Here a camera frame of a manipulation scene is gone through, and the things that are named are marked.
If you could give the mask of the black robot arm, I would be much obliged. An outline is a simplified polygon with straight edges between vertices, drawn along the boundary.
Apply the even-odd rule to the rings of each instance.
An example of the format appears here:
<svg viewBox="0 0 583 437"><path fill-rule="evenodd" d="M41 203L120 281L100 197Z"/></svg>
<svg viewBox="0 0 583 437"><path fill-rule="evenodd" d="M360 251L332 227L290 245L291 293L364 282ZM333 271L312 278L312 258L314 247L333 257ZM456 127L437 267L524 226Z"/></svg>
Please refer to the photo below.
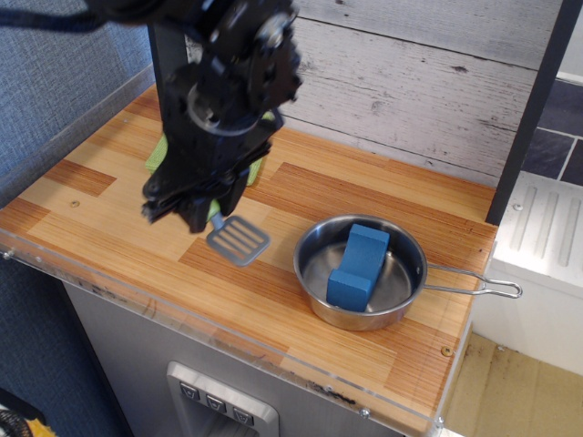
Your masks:
<svg viewBox="0 0 583 437"><path fill-rule="evenodd" d="M301 62L289 1L91 1L102 19L158 25L201 45L198 62L176 67L161 88L168 150L143 188L143 215L176 213L193 233L210 204L229 215L251 165L266 156L282 119L267 113L295 99Z"/></svg>

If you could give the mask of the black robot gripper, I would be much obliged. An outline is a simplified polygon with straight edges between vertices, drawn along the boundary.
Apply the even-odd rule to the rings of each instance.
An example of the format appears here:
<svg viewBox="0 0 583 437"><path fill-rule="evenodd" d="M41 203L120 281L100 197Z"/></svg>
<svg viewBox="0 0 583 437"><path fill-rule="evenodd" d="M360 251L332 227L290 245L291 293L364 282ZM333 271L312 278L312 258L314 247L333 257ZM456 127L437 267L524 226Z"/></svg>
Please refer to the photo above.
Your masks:
<svg viewBox="0 0 583 437"><path fill-rule="evenodd" d="M168 153L143 187L142 213L151 223L177 213L189 232L201 233L212 200L227 217L247 187L251 164L266 156L270 138L283 125L262 121L263 113L246 108L237 83L197 64L182 68L188 95L179 113L163 127Z"/></svg>

